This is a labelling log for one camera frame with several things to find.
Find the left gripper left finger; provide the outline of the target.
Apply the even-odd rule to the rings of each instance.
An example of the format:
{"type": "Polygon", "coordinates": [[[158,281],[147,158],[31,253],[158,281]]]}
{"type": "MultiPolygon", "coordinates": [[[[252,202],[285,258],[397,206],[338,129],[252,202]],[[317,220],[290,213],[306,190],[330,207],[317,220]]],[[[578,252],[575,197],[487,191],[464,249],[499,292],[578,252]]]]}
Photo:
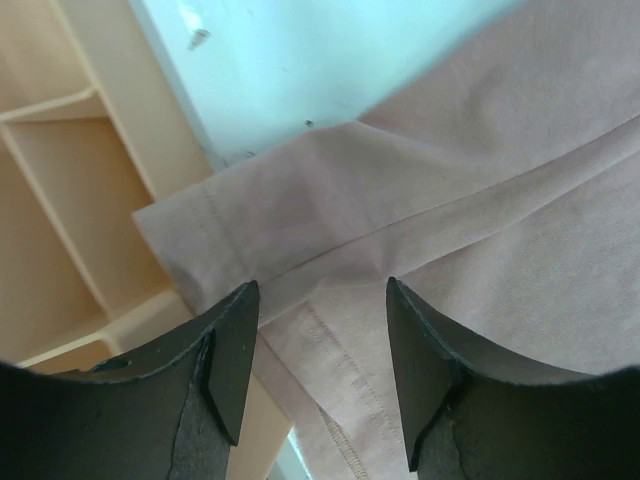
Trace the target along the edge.
{"type": "Polygon", "coordinates": [[[1,367],[5,479],[222,479],[239,442],[260,293],[90,370],[1,367]]]}

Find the pink t shirt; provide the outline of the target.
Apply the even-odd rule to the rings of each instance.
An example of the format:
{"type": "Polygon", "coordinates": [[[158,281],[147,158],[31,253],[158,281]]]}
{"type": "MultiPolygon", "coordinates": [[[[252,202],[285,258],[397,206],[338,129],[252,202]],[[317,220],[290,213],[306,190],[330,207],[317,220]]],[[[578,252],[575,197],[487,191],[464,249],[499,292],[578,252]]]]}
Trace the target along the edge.
{"type": "Polygon", "coordinates": [[[528,2],[135,220],[193,310],[259,284],[254,367],[313,478],[407,479],[389,278],[557,367],[639,360],[639,5],[528,2]]]}

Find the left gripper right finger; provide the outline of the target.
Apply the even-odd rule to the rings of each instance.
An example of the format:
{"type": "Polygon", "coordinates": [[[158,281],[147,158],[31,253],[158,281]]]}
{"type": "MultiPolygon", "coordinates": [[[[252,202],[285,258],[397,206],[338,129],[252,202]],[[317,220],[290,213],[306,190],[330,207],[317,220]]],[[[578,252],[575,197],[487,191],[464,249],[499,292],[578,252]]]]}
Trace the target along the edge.
{"type": "Polygon", "coordinates": [[[421,479],[635,479],[639,370],[602,375],[504,348],[397,279],[386,318],[409,470],[421,479]]]}

